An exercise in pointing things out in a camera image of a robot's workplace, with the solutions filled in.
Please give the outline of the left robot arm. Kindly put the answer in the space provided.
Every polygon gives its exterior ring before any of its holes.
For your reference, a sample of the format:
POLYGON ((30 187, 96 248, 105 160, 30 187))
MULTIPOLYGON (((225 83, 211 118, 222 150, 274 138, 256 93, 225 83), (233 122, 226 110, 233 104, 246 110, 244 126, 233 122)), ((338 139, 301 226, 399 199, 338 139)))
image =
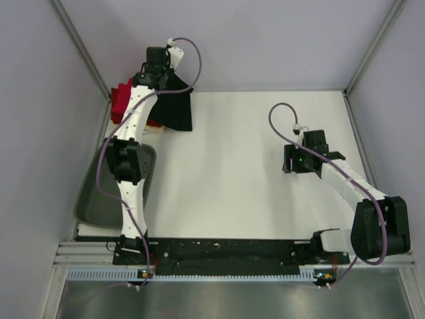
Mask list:
POLYGON ((122 202, 122 236, 130 242, 127 255, 135 263, 146 262, 151 254, 141 238, 147 232, 143 216, 143 168, 141 138, 149 114, 173 74, 170 46, 148 47, 141 71, 129 81, 123 119, 106 146, 108 168, 117 183, 122 202))

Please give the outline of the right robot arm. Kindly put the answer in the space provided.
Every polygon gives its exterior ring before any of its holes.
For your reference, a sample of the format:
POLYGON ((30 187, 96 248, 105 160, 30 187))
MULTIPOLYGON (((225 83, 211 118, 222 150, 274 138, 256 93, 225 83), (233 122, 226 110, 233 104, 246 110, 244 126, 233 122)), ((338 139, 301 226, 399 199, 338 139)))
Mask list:
POLYGON ((296 128, 294 134, 296 142, 284 146, 283 172, 316 174, 354 212, 349 230, 320 231, 321 240, 310 246, 312 259, 325 263, 343 247, 362 261, 407 253, 410 231, 405 200, 374 188, 350 167, 343 154, 330 151, 323 130, 296 128))

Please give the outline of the black t shirt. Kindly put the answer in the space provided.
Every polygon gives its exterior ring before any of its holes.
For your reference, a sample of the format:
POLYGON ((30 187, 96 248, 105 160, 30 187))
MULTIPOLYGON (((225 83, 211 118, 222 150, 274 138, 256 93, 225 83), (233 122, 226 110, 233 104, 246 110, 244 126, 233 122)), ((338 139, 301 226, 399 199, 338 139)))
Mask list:
POLYGON ((160 94, 149 114, 147 125, 164 126, 175 131, 191 132, 193 130, 192 92, 193 88, 178 94, 160 94))

